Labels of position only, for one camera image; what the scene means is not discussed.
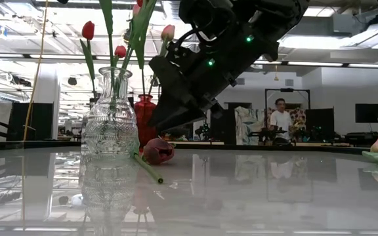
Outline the black partition panel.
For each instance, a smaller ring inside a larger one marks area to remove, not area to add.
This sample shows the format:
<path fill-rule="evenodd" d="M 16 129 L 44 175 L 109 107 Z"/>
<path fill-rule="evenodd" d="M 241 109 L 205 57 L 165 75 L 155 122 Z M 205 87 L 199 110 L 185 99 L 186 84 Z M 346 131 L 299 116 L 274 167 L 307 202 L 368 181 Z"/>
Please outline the black partition panel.
<path fill-rule="evenodd" d="M 13 103 L 7 131 L 7 141 L 21 141 L 28 112 L 28 103 Z M 53 104 L 33 103 L 28 120 L 26 140 L 40 141 L 52 138 Z"/>

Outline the black stand frame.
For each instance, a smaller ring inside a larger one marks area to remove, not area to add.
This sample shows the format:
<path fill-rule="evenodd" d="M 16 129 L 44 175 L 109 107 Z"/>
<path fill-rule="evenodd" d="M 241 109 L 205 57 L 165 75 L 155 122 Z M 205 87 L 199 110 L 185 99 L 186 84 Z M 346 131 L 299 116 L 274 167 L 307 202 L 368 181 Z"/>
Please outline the black stand frame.
<path fill-rule="evenodd" d="M 285 139 L 284 137 L 276 136 L 276 134 L 285 133 L 286 130 L 282 130 L 282 129 L 278 128 L 278 127 L 275 128 L 274 126 L 269 126 L 268 125 L 268 121 L 270 120 L 270 116 L 268 115 L 268 92 L 269 91 L 298 92 L 298 93 L 305 92 L 305 93 L 307 93 L 307 98 L 306 98 L 307 108 L 310 109 L 311 108 L 310 90 L 308 90 L 308 89 L 294 89 L 294 88 L 266 88 L 264 90 L 264 98 L 265 98 L 265 101 L 264 101 L 264 106 L 265 106 L 265 110 L 264 110 L 264 128 L 269 131 L 269 138 L 272 139 L 274 145 L 286 145 L 286 146 L 290 146 L 291 145 L 291 140 L 290 139 Z"/>

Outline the dark maroon artificial tulip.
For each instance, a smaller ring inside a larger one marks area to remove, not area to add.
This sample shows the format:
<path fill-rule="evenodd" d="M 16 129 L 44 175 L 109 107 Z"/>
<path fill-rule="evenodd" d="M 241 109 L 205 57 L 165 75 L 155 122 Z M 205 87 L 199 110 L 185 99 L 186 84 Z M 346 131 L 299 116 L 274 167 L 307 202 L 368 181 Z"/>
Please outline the dark maroon artificial tulip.
<path fill-rule="evenodd" d="M 151 139 L 143 149 L 145 160 L 151 165 L 159 165 L 175 155 L 174 146 L 161 138 Z"/>

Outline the person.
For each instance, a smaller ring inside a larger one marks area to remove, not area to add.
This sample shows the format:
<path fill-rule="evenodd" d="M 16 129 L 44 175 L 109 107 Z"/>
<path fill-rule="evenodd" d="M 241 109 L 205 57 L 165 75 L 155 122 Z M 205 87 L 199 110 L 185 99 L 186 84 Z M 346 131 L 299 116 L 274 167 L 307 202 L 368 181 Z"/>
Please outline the person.
<path fill-rule="evenodd" d="M 285 110 L 285 100 L 278 98 L 275 101 L 276 110 L 271 113 L 270 126 L 275 130 L 275 144 L 288 144 L 291 141 L 290 128 L 292 120 L 290 114 Z"/>

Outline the black background desk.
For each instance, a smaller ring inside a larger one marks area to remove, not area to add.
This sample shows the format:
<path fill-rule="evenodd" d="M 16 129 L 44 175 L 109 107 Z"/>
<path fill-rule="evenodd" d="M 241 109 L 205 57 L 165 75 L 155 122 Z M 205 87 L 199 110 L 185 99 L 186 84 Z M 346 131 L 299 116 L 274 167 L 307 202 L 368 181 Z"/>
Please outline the black background desk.
<path fill-rule="evenodd" d="M 378 132 L 351 132 L 345 135 L 345 141 L 353 146 L 372 145 L 378 148 Z"/>

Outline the red ribbed glass vase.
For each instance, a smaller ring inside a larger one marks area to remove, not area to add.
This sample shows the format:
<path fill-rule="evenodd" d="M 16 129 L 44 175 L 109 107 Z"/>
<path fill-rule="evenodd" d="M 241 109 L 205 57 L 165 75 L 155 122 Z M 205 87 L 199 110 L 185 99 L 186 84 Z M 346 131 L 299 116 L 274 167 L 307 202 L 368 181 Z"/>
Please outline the red ribbed glass vase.
<path fill-rule="evenodd" d="M 140 100 L 134 104 L 136 113 L 136 124 L 138 127 L 138 139 L 140 142 L 139 150 L 142 151 L 144 146 L 158 136 L 155 127 L 150 127 L 148 121 L 151 119 L 156 105 L 151 101 L 152 95 L 141 94 L 138 96 Z"/>

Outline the clear embossed glass vase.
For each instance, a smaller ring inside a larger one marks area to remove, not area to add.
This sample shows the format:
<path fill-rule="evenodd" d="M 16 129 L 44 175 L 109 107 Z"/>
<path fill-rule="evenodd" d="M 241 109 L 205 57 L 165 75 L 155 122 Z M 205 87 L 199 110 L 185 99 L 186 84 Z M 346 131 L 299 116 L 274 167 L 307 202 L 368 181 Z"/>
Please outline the clear embossed glass vase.
<path fill-rule="evenodd" d="M 140 145 L 137 117 L 127 97 L 132 73 L 116 67 L 99 72 L 104 80 L 102 94 L 89 112 L 84 140 L 93 155 L 130 158 Z"/>

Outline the black wall monitor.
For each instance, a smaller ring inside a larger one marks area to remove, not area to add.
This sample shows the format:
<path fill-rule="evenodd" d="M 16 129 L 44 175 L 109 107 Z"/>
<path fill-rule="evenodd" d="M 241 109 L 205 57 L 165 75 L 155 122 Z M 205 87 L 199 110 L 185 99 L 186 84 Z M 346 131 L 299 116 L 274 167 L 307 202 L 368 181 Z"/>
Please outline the black wall monitor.
<path fill-rule="evenodd" d="M 355 104 L 357 123 L 378 123 L 378 104 Z"/>

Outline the painted white cloth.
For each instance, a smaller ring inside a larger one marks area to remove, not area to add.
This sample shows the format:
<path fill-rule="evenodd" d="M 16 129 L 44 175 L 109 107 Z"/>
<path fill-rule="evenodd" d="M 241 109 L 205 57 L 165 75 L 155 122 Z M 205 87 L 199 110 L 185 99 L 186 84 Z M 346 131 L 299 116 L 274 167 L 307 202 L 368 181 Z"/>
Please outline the painted white cloth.
<path fill-rule="evenodd" d="M 248 136 L 251 132 L 259 132 L 264 127 L 264 110 L 237 107 L 234 109 L 236 121 L 236 144 L 239 146 L 257 146 L 259 138 Z"/>

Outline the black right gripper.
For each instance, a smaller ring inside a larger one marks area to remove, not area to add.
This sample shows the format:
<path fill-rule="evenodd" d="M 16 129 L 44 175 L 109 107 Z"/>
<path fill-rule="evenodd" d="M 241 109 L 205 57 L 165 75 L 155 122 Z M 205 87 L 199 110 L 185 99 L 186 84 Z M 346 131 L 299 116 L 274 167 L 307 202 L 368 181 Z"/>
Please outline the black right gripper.
<path fill-rule="evenodd" d="M 212 45 L 200 43 L 198 52 L 182 47 L 180 40 L 168 43 L 166 55 L 150 61 L 162 93 L 148 125 L 170 129 L 205 119 L 215 97 L 235 85 L 255 60 L 264 54 L 270 61 L 278 58 L 278 39 L 262 27 L 241 23 Z"/>

